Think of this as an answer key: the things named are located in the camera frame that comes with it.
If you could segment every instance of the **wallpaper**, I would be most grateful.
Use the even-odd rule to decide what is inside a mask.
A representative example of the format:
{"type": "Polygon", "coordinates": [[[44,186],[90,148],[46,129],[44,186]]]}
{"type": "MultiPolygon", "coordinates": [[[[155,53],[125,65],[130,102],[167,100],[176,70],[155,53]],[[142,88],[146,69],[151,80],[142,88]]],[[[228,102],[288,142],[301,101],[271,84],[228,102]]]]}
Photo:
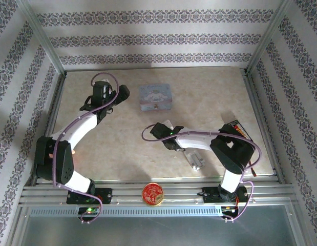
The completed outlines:
{"type": "Polygon", "coordinates": [[[253,72],[284,175],[317,245],[317,1],[294,1],[253,72]]]}
{"type": "Polygon", "coordinates": [[[0,245],[44,133],[58,74],[15,1],[0,1],[0,245]]]}
{"type": "Polygon", "coordinates": [[[65,69],[245,68],[280,0],[31,0],[65,69]]]}

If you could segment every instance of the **metal box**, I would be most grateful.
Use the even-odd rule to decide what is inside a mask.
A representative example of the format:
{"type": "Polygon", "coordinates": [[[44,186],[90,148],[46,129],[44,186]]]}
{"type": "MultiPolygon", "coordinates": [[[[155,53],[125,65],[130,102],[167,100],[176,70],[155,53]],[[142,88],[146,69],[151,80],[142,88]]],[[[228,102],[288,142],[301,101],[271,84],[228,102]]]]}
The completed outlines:
{"type": "Polygon", "coordinates": [[[172,107],[172,94],[169,84],[140,86],[139,93],[142,111],[169,110],[172,107]]]}

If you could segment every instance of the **patterned wallpaper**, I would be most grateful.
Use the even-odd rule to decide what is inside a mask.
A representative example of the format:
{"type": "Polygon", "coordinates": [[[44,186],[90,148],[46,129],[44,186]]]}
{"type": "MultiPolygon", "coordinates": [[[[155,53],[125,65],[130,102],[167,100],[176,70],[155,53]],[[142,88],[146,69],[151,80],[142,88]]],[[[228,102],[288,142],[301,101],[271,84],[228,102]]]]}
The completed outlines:
{"type": "Polygon", "coordinates": [[[0,1],[0,245],[44,133],[58,74],[14,0],[0,1]]]}
{"type": "Polygon", "coordinates": [[[68,70],[245,68],[280,2],[30,0],[68,70]]]}
{"type": "Polygon", "coordinates": [[[273,144],[317,245],[317,1],[294,1],[253,81],[273,144]]]}

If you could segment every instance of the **table surface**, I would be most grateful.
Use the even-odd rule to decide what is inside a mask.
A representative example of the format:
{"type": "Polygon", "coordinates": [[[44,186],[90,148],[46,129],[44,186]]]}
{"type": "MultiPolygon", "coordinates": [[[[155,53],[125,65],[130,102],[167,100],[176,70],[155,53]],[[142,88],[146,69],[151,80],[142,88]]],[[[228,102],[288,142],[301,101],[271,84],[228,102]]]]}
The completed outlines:
{"type": "MultiPolygon", "coordinates": [[[[68,72],[54,132],[75,118],[85,99],[92,94],[90,80],[96,73],[68,72]]],[[[195,172],[182,152],[169,151],[161,142],[141,139],[146,126],[167,119],[174,126],[200,130],[218,130],[237,119],[262,149],[263,156],[255,172],[273,174],[239,68],[164,68],[111,73],[120,84],[127,85],[131,94],[75,147],[74,167],[83,176],[93,180],[134,181],[222,176],[224,168],[213,152],[199,151],[206,166],[195,172]],[[171,86],[172,109],[141,111],[139,86],[164,83],[171,86]]],[[[114,86],[108,76],[99,76],[98,80],[105,78],[114,86]]],[[[149,132],[145,136],[152,138],[149,132]]]]}

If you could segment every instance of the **red round lid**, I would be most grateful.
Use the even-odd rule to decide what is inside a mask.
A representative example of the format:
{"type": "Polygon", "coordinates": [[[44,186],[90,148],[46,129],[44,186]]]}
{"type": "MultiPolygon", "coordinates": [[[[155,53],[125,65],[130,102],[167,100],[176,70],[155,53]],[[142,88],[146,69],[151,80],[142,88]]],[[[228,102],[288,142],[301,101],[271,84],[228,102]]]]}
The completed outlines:
{"type": "Polygon", "coordinates": [[[164,192],[157,183],[149,183],[142,190],[142,199],[150,206],[158,206],[163,202],[164,192]]]}

